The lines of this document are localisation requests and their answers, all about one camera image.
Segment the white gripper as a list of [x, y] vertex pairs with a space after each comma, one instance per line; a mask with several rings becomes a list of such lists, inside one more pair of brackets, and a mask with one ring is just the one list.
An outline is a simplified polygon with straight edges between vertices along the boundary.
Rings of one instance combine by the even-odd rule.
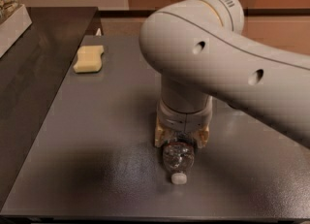
[[161, 147], [171, 138], [171, 129], [183, 133], [194, 132], [197, 148], [204, 148], [209, 138], [209, 123], [212, 119], [212, 98], [198, 112], [183, 113], [172, 110], [163, 101], [157, 107], [154, 145]]

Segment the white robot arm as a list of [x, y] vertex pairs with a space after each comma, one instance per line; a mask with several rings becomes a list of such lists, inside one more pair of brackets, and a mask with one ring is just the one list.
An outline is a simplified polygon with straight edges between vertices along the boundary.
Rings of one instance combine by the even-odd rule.
[[185, 0], [142, 25], [139, 47], [162, 76], [155, 143], [170, 131], [204, 142], [219, 99], [310, 145], [310, 56], [242, 36], [238, 0]]

